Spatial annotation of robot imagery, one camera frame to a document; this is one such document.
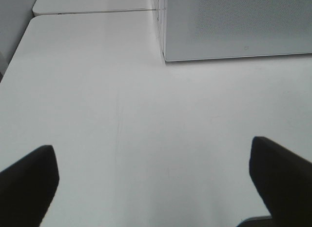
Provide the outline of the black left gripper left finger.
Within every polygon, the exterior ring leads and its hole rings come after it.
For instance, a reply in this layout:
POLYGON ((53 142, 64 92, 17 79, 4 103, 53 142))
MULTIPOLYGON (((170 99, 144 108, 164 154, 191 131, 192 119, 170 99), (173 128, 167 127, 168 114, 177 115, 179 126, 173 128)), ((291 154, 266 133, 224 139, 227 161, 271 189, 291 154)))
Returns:
POLYGON ((0 173, 0 225, 40 226, 59 185, 51 145, 33 150, 0 173))

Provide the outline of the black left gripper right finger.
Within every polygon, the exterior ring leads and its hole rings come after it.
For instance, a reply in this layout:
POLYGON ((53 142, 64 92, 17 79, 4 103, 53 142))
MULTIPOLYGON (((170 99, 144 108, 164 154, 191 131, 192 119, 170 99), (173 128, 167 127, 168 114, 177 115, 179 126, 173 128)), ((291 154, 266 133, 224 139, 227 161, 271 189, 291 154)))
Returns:
POLYGON ((312 225, 312 164, 266 137, 254 137, 249 174, 278 227, 312 225))

